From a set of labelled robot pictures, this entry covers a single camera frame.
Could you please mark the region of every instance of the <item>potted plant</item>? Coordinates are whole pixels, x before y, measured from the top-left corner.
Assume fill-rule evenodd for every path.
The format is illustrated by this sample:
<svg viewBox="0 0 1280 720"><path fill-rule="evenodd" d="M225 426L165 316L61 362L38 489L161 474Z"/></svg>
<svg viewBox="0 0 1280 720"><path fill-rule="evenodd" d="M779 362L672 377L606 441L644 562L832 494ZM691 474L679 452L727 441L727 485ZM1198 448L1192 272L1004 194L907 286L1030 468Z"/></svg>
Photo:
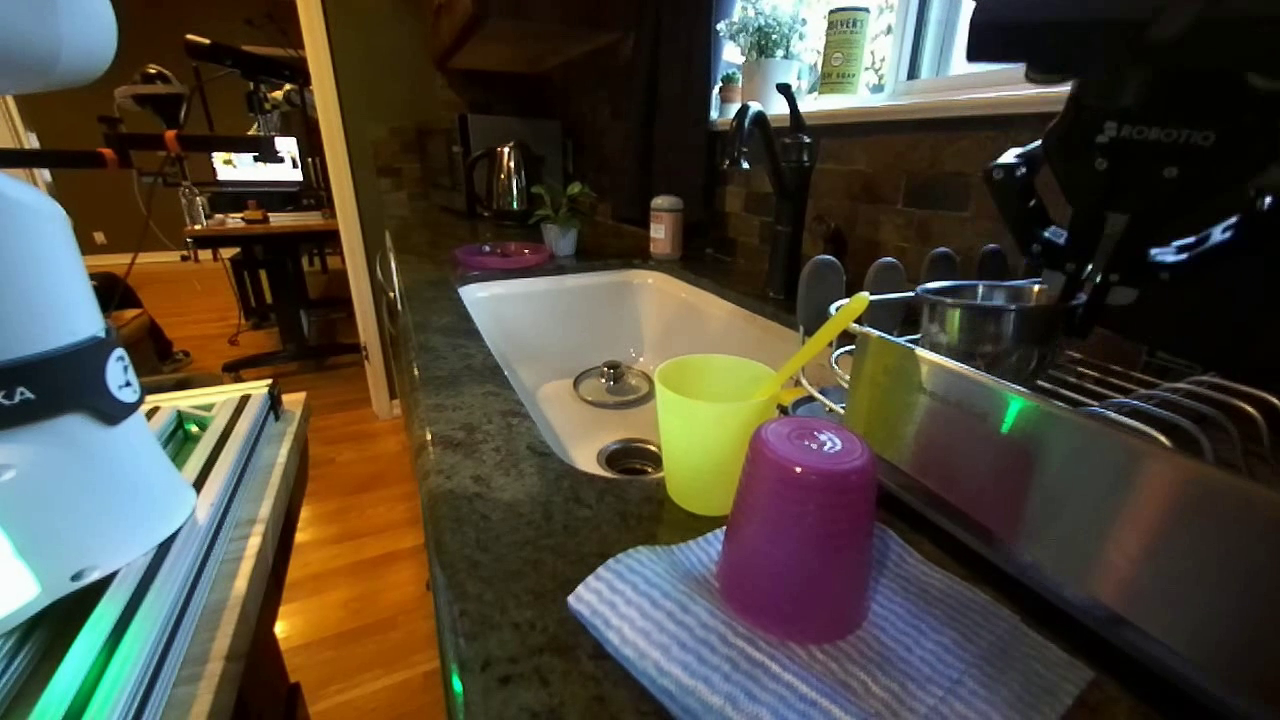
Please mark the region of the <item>potted plant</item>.
<svg viewBox="0 0 1280 720"><path fill-rule="evenodd" d="M742 101L768 101L775 84L798 88L805 5L740 0L717 28L742 55Z"/></svg>
<svg viewBox="0 0 1280 720"><path fill-rule="evenodd" d="M581 225L587 220L595 194L581 181L568 184L537 184L531 198L541 200L531 208L531 225L541 225L543 244L552 256L572 256Z"/></svg>

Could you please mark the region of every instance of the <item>sink drain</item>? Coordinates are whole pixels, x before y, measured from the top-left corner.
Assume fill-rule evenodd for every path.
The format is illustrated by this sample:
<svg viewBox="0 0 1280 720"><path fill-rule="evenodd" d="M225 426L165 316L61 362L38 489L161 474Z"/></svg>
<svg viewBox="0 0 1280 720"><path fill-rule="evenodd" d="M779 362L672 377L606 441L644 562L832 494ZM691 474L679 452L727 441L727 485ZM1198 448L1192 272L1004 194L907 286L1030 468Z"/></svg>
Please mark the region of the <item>sink drain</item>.
<svg viewBox="0 0 1280 720"><path fill-rule="evenodd" d="M634 404L648 404L653 377L644 367L625 366L625 362L605 362L605 366L576 373L572 393L595 410L634 410Z"/></svg>
<svg viewBox="0 0 1280 720"><path fill-rule="evenodd" d="M656 441L644 441L644 435L625 435L625 441L605 445L595 452L595 465L606 468L611 478L629 478L629 480L664 478L664 455L659 455Z"/></svg>

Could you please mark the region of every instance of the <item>pot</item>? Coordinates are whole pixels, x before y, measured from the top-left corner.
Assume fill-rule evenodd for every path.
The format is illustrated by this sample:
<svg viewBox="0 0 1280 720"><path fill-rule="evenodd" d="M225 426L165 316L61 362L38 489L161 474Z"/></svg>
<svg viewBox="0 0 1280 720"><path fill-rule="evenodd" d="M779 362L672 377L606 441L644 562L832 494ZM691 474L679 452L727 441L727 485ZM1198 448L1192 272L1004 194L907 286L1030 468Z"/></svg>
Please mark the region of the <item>pot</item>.
<svg viewBox="0 0 1280 720"><path fill-rule="evenodd" d="M1060 286L932 282L917 289L918 346L1004 382L1041 377L1060 353Z"/></svg>

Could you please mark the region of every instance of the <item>faucet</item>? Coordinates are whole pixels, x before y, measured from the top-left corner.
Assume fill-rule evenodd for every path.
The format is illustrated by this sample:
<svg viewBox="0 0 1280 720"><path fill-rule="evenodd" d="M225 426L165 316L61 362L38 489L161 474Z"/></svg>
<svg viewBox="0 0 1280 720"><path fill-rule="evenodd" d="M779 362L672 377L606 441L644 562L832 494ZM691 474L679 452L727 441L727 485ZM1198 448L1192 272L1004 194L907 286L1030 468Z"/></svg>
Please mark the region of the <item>faucet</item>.
<svg viewBox="0 0 1280 720"><path fill-rule="evenodd" d="M805 208L810 181L810 133L805 128L794 88L775 84L787 101L787 133L772 133L768 113L756 104L740 104L732 117L737 139L727 148L723 170L753 170L746 148L758 135L762 171L772 194L772 229L768 229L768 301L794 301L798 286L798 244L805 244Z"/></svg>

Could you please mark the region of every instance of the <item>kitchen sink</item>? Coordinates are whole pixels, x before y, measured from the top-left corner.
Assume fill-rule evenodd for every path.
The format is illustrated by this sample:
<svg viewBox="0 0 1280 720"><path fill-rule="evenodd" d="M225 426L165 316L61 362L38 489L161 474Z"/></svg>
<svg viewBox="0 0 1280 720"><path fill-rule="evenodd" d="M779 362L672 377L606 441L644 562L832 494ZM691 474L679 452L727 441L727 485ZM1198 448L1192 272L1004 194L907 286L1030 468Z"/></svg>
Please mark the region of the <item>kitchen sink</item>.
<svg viewBox="0 0 1280 720"><path fill-rule="evenodd" d="M474 282L459 301L546 448L616 480L644 478L633 461L656 441L656 366L685 353L779 366L798 346L794 329L648 268ZM583 393L606 373L633 393Z"/></svg>

